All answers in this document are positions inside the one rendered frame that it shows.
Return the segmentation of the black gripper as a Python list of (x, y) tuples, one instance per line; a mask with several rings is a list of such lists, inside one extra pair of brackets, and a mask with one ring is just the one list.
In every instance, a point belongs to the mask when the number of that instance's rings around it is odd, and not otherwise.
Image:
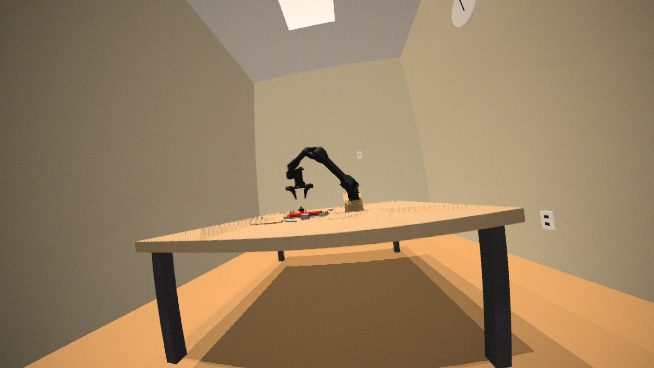
[[(295, 187), (286, 186), (285, 191), (290, 191), (293, 194), (295, 200), (297, 200), (296, 199), (296, 190), (295, 189), (305, 188), (304, 189), (304, 198), (306, 199), (307, 191), (309, 190), (309, 188), (313, 188), (313, 184), (310, 183), (310, 184), (303, 185), (303, 177), (294, 177), (294, 180), (295, 180)], [(302, 187), (300, 187), (300, 186), (302, 186)]]

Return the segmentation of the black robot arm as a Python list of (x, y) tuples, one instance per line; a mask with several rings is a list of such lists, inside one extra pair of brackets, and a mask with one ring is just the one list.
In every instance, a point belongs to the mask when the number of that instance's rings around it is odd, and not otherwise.
[[(310, 152), (310, 153), (309, 153)], [(329, 157), (323, 147), (305, 147), (300, 154), (287, 164), (286, 178), (302, 177), (302, 167), (295, 169), (300, 161), (307, 156), (324, 164), (339, 180), (340, 186), (346, 190), (349, 201), (360, 200), (359, 183), (350, 175), (346, 175)], [(294, 170), (295, 169), (295, 170)]]

